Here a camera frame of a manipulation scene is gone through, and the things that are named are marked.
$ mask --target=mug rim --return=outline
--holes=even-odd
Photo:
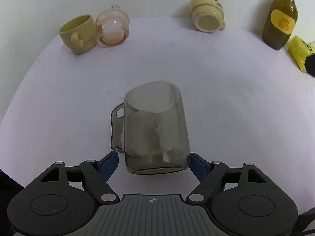
[[[72,20],[78,19],[78,18],[80,18],[80,17],[86,17],[86,16],[88,16],[89,18],[88,18],[86,21],[84,21],[82,24],[76,26],[75,28],[71,28],[70,30],[61,31],[61,29],[62,29],[64,26],[66,26],[68,23],[70,23]],[[91,18],[92,18],[91,14],[83,14],[83,15],[77,16],[77,17],[75,17],[75,18],[73,18],[73,19],[67,21],[66,23],[64,23],[64,24],[59,28],[59,34],[70,33],[71,31],[76,30],[77,28],[79,28],[79,27],[83,26],[84,24],[86,24]]]
[[[137,89],[137,88],[139,88],[139,87],[143,87],[143,86],[145,86],[145,85],[154,84],[154,83],[155,83],[155,84],[156,84],[156,83],[167,83],[167,84],[169,84],[169,85],[172,85],[172,86],[176,89],[176,91],[177,91],[178,93],[177,93],[177,98],[176,98],[174,104],[175,104],[176,102],[178,102],[179,99],[182,98],[182,93],[181,93],[180,89],[179,89],[175,84],[173,84],[173,83],[171,83],[171,82],[169,82],[169,81],[165,81],[165,80],[156,80],[156,81],[151,81],[151,82],[147,82],[147,83],[141,84],[140,86],[137,86],[137,87],[135,87],[135,88],[129,90],[129,91],[125,94],[125,97],[124,97],[124,104],[125,104],[125,105],[128,104],[129,106],[133,107],[134,109],[137,109],[138,111],[142,111],[142,112],[163,113],[163,112],[169,111],[169,110],[170,110],[171,108],[173,108],[173,107],[170,107],[168,110],[165,110],[165,111],[162,111],[162,112],[154,112],[154,111],[146,111],[146,110],[144,110],[144,109],[139,109],[139,108],[135,107],[134,104],[132,104],[132,103],[130,102],[130,100],[129,100],[129,98],[130,98],[129,95],[130,95],[130,93],[131,93],[133,90],[135,90],[135,89]]]

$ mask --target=white wall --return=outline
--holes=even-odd
[[[84,13],[96,19],[110,4],[133,17],[189,17],[190,0],[0,0],[0,122],[21,80],[67,20]],[[220,0],[227,26],[262,32],[272,0]],[[315,40],[315,0],[296,0],[293,33]]]

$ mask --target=mug base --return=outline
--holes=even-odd
[[[210,13],[198,15],[195,18],[194,25],[199,31],[205,33],[214,33],[222,27],[220,19],[215,14]]]
[[[130,172],[131,174],[136,174],[136,175],[157,175],[157,174],[168,174],[168,173],[179,172],[185,169],[188,169],[188,167],[152,168],[152,169],[143,169],[143,170],[128,171],[128,172]]]

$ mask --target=yellow ceramic mug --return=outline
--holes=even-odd
[[[78,16],[60,29],[59,34],[64,44],[74,54],[82,54],[89,51],[97,44],[96,27],[91,15]]]
[[[202,32],[213,33],[226,27],[223,7],[218,0],[191,0],[190,17]]]

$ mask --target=metal pin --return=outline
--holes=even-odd
[[[103,194],[100,197],[103,201],[113,201],[116,200],[116,195],[115,194]]]
[[[189,199],[194,202],[199,202],[204,200],[204,196],[201,194],[191,194],[189,195]]]

